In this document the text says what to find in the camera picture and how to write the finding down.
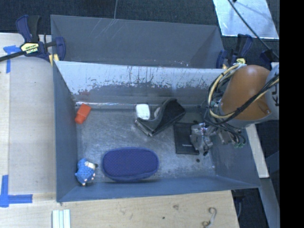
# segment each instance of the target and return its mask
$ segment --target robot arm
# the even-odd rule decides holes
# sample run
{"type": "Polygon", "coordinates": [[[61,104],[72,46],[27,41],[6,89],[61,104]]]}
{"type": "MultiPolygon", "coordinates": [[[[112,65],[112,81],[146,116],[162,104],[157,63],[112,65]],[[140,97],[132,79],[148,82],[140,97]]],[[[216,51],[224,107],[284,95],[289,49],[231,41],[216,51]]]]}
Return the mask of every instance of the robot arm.
{"type": "Polygon", "coordinates": [[[192,126],[196,149],[208,149],[212,138],[242,147],[241,130],[251,124],[279,119],[279,64],[271,71],[257,65],[235,64],[209,87],[205,122],[192,126]]]}

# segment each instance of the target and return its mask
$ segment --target orange block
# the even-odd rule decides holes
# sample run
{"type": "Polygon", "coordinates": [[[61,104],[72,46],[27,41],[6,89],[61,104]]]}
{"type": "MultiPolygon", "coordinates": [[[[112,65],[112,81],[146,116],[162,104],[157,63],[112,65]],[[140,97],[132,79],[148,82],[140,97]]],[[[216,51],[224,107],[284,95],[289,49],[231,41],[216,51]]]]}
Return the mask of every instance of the orange block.
{"type": "Polygon", "coordinates": [[[90,111],[91,111],[91,107],[82,103],[80,108],[78,109],[77,113],[76,113],[76,117],[75,117],[75,122],[77,124],[82,124],[87,116],[89,115],[90,111]]]}

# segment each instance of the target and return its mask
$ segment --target blue plush toy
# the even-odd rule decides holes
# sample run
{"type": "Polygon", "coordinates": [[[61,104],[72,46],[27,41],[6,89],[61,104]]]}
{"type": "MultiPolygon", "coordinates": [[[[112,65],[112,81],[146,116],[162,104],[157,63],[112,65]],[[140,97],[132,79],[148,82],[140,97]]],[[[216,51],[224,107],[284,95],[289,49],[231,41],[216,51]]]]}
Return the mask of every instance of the blue plush toy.
{"type": "Polygon", "coordinates": [[[95,177],[95,168],[97,167],[97,164],[93,164],[89,162],[86,158],[82,158],[78,164],[77,168],[78,171],[75,173],[75,176],[77,180],[85,186],[85,184],[91,180],[94,180],[95,177]]]}

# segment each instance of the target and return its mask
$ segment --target black cable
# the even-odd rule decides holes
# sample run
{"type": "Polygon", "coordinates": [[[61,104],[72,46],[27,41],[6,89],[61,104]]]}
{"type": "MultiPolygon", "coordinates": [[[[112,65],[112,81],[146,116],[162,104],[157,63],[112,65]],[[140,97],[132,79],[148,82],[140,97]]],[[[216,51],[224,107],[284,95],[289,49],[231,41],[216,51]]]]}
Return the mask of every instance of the black cable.
{"type": "MultiPolygon", "coordinates": [[[[257,35],[257,33],[247,24],[247,22],[244,20],[244,18],[241,16],[241,14],[237,11],[237,9],[234,7],[234,5],[232,4],[232,2],[230,0],[228,0],[228,2],[230,3],[231,7],[234,9],[234,11],[237,13],[237,15],[241,18],[241,20],[244,22],[244,24],[248,27],[248,29],[251,30],[251,32],[256,36],[257,39],[259,39],[259,41],[268,49],[268,50],[272,50],[272,48],[270,48],[265,42],[262,41],[262,39],[257,35]]],[[[279,56],[273,52],[273,55],[279,60],[279,56]]]]}

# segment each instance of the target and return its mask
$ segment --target gray foam floor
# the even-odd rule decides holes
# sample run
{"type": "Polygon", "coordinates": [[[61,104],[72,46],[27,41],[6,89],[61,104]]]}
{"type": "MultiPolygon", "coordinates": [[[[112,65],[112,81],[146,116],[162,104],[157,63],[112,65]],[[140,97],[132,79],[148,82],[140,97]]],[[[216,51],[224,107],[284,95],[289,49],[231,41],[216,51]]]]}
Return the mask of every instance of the gray foam floor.
{"type": "Polygon", "coordinates": [[[99,165],[95,181],[111,181],[101,170],[106,151],[121,147],[144,147],[156,152],[160,165],[149,179],[215,175],[211,153],[203,156],[176,154],[173,126],[148,137],[134,124],[132,109],[92,109],[87,120],[77,125],[78,158],[99,165]]]}

